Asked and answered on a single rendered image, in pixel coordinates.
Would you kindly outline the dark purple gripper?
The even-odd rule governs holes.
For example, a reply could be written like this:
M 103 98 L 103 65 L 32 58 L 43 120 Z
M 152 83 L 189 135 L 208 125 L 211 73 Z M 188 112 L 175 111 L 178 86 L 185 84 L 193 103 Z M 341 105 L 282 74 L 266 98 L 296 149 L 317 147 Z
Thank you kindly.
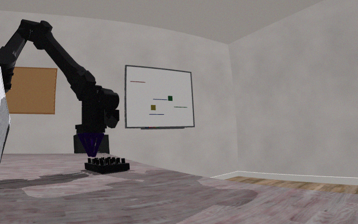
M 105 128 L 107 128 L 107 124 L 96 123 L 96 107 L 99 106 L 93 105 L 93 106 L 82 107 L 82 124 L 75 125 L 76 132 L 78 133 L 77 135 L 88 157 L 96 157 L 98 148 L 104 137 Z M 97 142 L 96 142 L 96 138 L 97 138 Z M 96 146 L 95 146 L 95 142 L 96 142 Z

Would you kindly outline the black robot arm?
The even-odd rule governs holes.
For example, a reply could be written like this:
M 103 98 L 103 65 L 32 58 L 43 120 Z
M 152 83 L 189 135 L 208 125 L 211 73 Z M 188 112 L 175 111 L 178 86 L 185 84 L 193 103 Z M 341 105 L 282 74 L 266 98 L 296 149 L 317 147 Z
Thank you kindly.
M 26 42 L 31 41 L 37 49 L 44 49 L 64 73 L 77 99 L 82 101 L 82 107 L 99 106 L 96 107 L 96 123 L 115 128 L 119 121 L 119 110 L 116 110 L 119 105 L 119 95 L 113 90 L 96 85 L 95 77 L 80 66 L 53 37 L 52 28 L 47 21 L 39 23 L 22 19 L 19 28 L 7 44 L 0 48 L 0 66 L 5 93 L 11 89 L 15 62 Z

